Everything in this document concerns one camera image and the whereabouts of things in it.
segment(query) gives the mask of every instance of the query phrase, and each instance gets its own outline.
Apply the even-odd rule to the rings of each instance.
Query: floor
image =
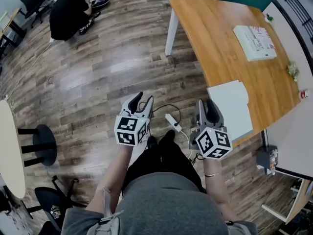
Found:
[[[179,27],[173,54],[164,54],[171,8],[169,0],[111,0],[97,18],[93,29],[72,41],[54,43],[16,87],[9,102],[20,128],[48,125],[58,144],[57,162],[51,167],[26,168],[28,207],[37,204],[36,187],[53,187],[57,175],[67,187],[72,178],[76,201],[87,203],[97,183],[115,155],[117,145],[113,127],[121,103],[139,91],[144,99],[155,97],[154,108],[173,103],[181,109],[183,130],[194,126],[194,108],[199,98],[208,98],[205,80],[189,41]],[[3,60],[0,95],[13,87],[48,46],[48,15],[43,24],[29,30],[21,45]],[[164,118],[173,107],[154,113],[151,133],[164,135],[169,126]],[[189,155],[187,140],[177,135],[176,142]],[[258,225],[260,234],[272,234],[280,222],[261,209],[263,203],[287,214],[294,179],[283,175],[264,176],[256,168],[255,151],[261,146],[257,135],[236,147],[222,161],[223,175],[236,213]],[[31,144],[29,138],[22,145]],[[132,161],[146,146],[137,147]],[[203,167],[195,168],[202,180]],[[47,220],[43,211],[33,214],[29,225],[37,234]]]

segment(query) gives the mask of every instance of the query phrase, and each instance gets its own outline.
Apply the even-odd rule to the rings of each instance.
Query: power strip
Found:
[[[171,114],[165,114],[165,118],[169,123],[174,127],[177,132],[181,132],[181,126],[177,123],[177,121],[172,117]]]

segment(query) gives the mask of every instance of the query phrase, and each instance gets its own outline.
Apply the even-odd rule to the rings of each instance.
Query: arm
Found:
[[[86,4],[88,4],[88,10],[84,11],[84,13],[86,13],[89,16],[92,12],[91,3],[90,3],[90,0],[85,0],[85,2]]]
[[[131,146],[121,145],[119,147],[116,158],[107,169],[103,180],[98,185],[96,193],[86,207],[86,210],[103,213],[103,206],[110,204],[112,213],[115,212],[132,153],[133,147]],[[104,203],[103,188],[110,191],[111,203]]]
[[[205,159],[203,161],[204,174],[213,175],[219,173],[222,169],[221,163],[214,159]],[[211,195],[218,204],[225,220],[237,221],[237,215],[229,205],[229,194],[222,175],[219,173],[212,177],[205,177],[206,193]]]

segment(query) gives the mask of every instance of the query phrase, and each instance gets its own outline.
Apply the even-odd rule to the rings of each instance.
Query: bracelet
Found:
[[[211,177],[214,177],[216,175],[219,175],[221,173],[221,170],[218,172],[218,173],[215,173],[215,174],[211,174],[211,175],[204,175],[206,178],[211,178]]]

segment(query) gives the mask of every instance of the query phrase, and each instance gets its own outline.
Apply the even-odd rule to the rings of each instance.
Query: round table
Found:
[[[21,146],[19,135],[33,135],[33,145]],[[24,161],[22,155],[30,152],[35,152],[37,158]],[[24,198],[24,167],[39,163],[50,166],[56,157],[57,145],[49,127],[41,124],[36,129],[17,129],[9,104],[0,101],[0,174],[9,190]]]

